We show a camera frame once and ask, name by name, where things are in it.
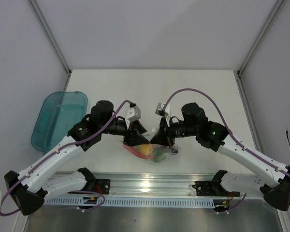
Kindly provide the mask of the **green bell pepper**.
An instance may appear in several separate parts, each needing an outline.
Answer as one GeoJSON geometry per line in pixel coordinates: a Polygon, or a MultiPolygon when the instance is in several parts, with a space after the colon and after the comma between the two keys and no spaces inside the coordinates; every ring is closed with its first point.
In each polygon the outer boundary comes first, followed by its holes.
{"type": "Polygon", "coordinates": [[[152,162],[159,163],[166,158],[166,153],[164,150],[155,149],[152,153],[152,158],[150,159],[152,162]]]}

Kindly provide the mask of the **clear dotted zip top bag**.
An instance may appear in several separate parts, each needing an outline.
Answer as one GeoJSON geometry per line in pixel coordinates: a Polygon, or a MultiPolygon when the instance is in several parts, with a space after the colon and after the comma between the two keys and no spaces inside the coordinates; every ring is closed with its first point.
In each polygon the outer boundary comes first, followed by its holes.
{"type": "Polygon", "coordinates": [[[167,156],[179,155],[181,149],[177,145],[168,147],[158,144],[146,144],[145,141],[151,140],[156,132],[155,128],[151,131],[141,130],[141,133],[137,130],[125,132],[122,146],[132,155],[154,163],[165,160],[167,156]]]}

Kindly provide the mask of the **red chili pepper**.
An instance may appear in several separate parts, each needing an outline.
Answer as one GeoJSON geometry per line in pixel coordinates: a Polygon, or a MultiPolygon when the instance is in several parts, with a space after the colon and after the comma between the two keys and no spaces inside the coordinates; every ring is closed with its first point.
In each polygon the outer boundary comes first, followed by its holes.
{"type": "Polygon", "coordinates": [[[130,146],[126,146],[126,145],[123,145],[123,147],[128,150],[131,154],[133,154],[134,156],[138,157],[138,158],[141,158],[141,159],[151,159],[152,158],[152,154],[150,156],[142,156],[139,152],[139,145],[138,146],[134,146],[134,147],[130,147],[130,146]]]}

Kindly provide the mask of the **purple eggplant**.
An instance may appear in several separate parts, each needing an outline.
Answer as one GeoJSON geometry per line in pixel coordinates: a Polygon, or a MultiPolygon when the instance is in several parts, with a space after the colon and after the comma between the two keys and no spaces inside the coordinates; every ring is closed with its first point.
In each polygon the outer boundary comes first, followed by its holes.
{"type": "Polygon", "coordinates": [[[167,152],[168,152],[170,155],[178,155],[179,150],[180,150],[180,149],[179,149],[177,146],[173,146],[173,147],[169,147],[167,152]]]}

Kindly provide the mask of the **yellow lemon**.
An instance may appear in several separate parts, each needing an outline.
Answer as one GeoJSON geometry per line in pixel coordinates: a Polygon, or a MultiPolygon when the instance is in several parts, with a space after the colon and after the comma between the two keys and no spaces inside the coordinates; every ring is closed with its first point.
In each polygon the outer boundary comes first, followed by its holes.
{"type": "Polygon", "coordinates": [[[150,156],[153,152],[153,147],[151,144],[139,145],[138,149],[142,156],[150,156]]]}

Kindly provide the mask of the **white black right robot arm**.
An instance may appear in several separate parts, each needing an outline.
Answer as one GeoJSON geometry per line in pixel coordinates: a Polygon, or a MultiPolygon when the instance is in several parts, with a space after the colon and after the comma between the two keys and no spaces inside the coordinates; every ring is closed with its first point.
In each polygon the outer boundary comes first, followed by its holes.
{"type": "Polygon", "coordinates": [[[176,138],[195,137],[207,149],[225,155],[251,172],[234,174],[219,170],[210,181],[196,181],[198,196],[238,197],[242,193],[263,197],[275,209],[287,211],[290,206],[290,165],[269,158],[245,145],[226,126],[208,120],[197,103],[187,103],[182,109],[183,120],[173,122],[170,106],[159,103],[156,114],[161,116],[159,130],[151,139],[155,145],[174,147],[176,138]]]}

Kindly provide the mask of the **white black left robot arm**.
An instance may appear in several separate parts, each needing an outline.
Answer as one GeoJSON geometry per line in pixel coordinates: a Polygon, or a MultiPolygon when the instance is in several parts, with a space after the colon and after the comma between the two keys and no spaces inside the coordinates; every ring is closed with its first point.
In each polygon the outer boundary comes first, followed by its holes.
{"type": "Polygon", "coordinates": [[[140,123],[141,110],[130,102],[124,117],[118,116],[114,105],[101,100],[91,108],[91,112],[76,123],[66,136],[51,151],[26,169],[9,171],[4,180],[7,193],[24,216],[36,212],[43,204],[65,193],[91,193],[97,190],[101,194],[96,177],[88,168],[80,168],[76,172],[51,179],[51,176],[67,162],[83,155],[102,139],[102,134],[123,137],[126,146],[148,144],[143,136],[145,128],[140,123]]]}

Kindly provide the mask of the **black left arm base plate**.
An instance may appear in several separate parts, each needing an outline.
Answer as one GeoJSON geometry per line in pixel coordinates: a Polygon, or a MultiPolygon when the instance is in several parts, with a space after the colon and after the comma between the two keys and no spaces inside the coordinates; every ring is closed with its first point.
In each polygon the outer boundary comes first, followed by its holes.
{"type": "Polygon", "coordinates": [[[73,191],[90,191],[108,195],[110,179],[69,179],[67,185],[71,189],[71,193],[73,191]]]}

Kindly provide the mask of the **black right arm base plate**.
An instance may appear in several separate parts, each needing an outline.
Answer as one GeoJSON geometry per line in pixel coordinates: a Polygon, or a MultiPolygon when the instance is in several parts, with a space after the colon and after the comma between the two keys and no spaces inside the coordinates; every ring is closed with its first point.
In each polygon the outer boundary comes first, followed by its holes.
{"type": "Polygon", "coordinates": [[[213,181],[195,181],[192,187],[196,190],[197,196],[213,196],[213,197],[239,197],[240,192],[226,191],[221,184],[214,183],[213,181]]]}

